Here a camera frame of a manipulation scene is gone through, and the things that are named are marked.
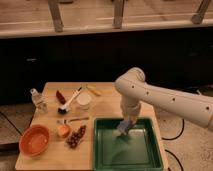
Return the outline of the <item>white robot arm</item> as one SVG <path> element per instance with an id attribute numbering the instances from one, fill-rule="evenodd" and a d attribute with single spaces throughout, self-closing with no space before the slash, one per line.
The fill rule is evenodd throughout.
<path id="1" fill-rule="evenodd" d="M 213 132 L 213 97 L 149 85 L 144 72 L 137 67 L 118 77 L 115 88 L 121 95 L 126 120 L 137 121 L 143 101 Z"/>

